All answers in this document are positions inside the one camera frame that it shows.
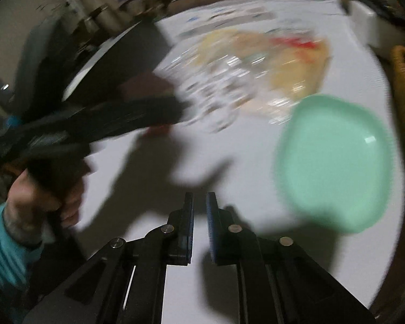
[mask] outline blue shirt sleeve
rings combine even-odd
[[[7,233],[0,206],[0,307],[14,323],[22,321],[18,309],[21,294],[27,287],[30,266],[41,256],[43,247],[34,250],[19,245]]]

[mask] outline plastic bag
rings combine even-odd
[[[326,41],[289,22],[268,33],[213,31],[163,71],[194,105],[191,122],[216,131],[234,121],[238,107],[285,122],[298,100],[316,92],[328,57]]]

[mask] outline white tablecloth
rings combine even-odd
[[[376,57],[362,47],[337,0],[258,0],[276,18],[239,26],[268,31],[283,18],[308,21],[328,38],[332,59],[321,92],[372,110],[395,137],[390,89]],[[175,44],[167,64],[198,37],[180,41],[180,25],[195,14],[185,11],[159,25]],[[169,137],[138,139],[140,132],[108,139],[91,156],[77,225],[80,240],[94,252],[109,239],[141,238],[181,208],[184,193],[195,193],[192,263],[169,266],[164,293],[164,324],[237,322],[237,281],[231,267],[215,267],[208,256],[205,193],[216,191],[220,205],[232,205],[240,218],[264,237],[292,236],[364,305],[377,294],[397,244],[405,200],[405,171],[395,139],[393,185],[383,218],[356,235],[337,235],[290,213],[273,183],[274,151],[284,125],[241,114],[227,129],[207,133],[200,124],[176,125]]]

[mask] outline mint green plate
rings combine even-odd
[[[314,222],[360,232],[387,208],[393,141],[368,110],[326,95],[294,109],[276,157],[286,203]]]

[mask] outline human hand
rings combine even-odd
[[[80,178],[70,189],[62,204],[52,193],[40,187],[25,170],[9,190],[4,210],[6,229],[16,241],[23,244],[28,242],[22,239],[34,238],[37,240],[39,238],[40,240],[46,212],[56,211],[62,205],[60,213],[62,226],[75,225],[79,220],[79,207],[83,193],[84,182]]]

